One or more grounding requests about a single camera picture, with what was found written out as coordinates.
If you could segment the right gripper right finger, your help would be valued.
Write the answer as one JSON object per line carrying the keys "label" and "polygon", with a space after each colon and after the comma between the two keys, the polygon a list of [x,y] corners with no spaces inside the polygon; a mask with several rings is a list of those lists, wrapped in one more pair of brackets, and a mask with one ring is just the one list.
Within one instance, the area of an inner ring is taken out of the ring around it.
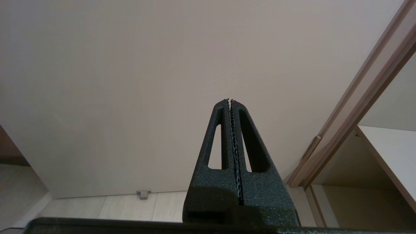
{"label": "right gripper right finger", "polygon": [[296,207],[248,109],[230,103],[238,219],[244,224],[299,227]]}

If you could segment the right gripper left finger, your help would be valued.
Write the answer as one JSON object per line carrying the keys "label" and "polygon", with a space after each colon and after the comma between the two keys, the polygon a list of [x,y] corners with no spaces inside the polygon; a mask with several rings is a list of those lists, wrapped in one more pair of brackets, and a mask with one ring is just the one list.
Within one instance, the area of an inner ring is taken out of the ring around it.
{"label": "right gripper left finger", "polygon": [[[217,126],[220,126],[221,168],[208,166]],[[228,100],[214,105],[183,204],[184,223],[223,224],[239,205]]]}

